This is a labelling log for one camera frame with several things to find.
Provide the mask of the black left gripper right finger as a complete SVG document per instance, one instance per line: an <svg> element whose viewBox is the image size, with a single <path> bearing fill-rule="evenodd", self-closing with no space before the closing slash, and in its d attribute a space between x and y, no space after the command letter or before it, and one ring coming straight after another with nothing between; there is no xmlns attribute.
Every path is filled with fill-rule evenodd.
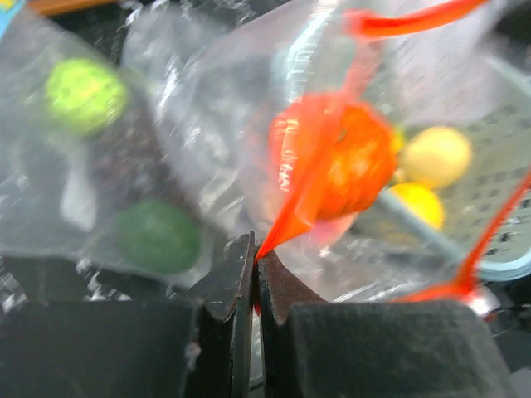
<svg viewBox="0 0 531 398"><path fill-rule="evenodd" d="M514 397L487 324L452 301L328 303L257 263L268 397Z"/></svg>

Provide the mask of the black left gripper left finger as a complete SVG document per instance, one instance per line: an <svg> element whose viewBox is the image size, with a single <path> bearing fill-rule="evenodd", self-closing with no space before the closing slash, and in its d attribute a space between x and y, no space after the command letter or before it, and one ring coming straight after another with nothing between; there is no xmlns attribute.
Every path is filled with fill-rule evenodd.
<svg viewBox="0 0 531 398"><path fill-rule="evenodd" d="M1 260L4 397L245 397L255 237L182 291L61 258Z"/></svg>

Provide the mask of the blue zipper clear bag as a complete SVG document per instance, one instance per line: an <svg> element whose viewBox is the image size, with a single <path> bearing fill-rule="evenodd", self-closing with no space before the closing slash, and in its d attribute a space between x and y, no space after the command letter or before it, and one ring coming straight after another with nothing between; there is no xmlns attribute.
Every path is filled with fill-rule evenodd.
<svg viewBox="0 0 531 398"><path fill-rule="evenodd" d="M46 103L51 69L70 58L115 70L129 90L122 116L92 135L71 133ZM115 218L142 201L166 202L198 221L201 254L191 269L154 273L122 255ZM1 252L63 257L184 288L212 269L215 252L215 234L185 202L135 80L23 1L1 4Z"/></svg>

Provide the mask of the yellow lemon fruit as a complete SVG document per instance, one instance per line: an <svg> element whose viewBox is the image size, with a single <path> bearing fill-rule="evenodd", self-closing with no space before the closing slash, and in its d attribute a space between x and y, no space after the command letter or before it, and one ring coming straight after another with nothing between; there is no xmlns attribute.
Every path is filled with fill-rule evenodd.
<svg viewBox="0 0 531 398"><path fill-rule="evenodd" d="M415 182L398 183L389 191L419 219L439 230L445 222L445 211L439 197L429 188Z"/></svg>

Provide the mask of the orange pumpkin toy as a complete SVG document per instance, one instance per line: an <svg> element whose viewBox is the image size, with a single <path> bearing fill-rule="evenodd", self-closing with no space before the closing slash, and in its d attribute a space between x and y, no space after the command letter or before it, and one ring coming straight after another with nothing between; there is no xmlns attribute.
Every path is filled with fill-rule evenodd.
<svg viewBox="0 0 531 398"><path fill-rule="evenodd" d="M304 168L314 167L313 151L323 154L317 136L333 143L317 219L331 221L368 209L390 181L397 165L393 128L369 103L348 99L340 125L330 126L328 108L340 98L337 91L307 94L303 104L294 102L270 124L270 159L278 188L287 193Z"/></svg>

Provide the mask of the red zipper clear bag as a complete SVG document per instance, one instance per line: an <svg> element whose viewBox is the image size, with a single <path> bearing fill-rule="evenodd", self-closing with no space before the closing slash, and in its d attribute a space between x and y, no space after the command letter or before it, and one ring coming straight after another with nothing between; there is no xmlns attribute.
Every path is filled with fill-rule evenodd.
<svg viewBox="0 0 531 398"><path fill-rule="evenodd" d="M275 254L321 297L333 301L449 299L479 315L493 295L477 270L506 232L530 188L530 167L479 241L442 280L389 272L370 238L349 233L383 192L414 182L402 150L424 129L458 130L495 107L500 91L485 56L509 61L494 32L492 1L289 1L236 28L196 8L148 5L134 19L122 61L141 83L169 168L204 222L231 235L254 231L257 257ZM306 167L283 193L270 159L270 124L307 94L337 91L330 126L349 99L369 103L393 128L397 165L366 210L331 221L317 214L333 143L318 135Z"/></svg>

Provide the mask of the green bumpy fruit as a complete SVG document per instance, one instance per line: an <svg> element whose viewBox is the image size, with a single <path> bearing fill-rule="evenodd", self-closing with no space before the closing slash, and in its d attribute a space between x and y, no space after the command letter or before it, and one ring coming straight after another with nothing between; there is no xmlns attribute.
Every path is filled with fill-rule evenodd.
<svg viewBox="0 0 531 398"><path fill-rule="evenodd" d="M119 119L129 90L115 70L88 58L57 63L45 84L51 116L71 133L88 136Z"/></svg>

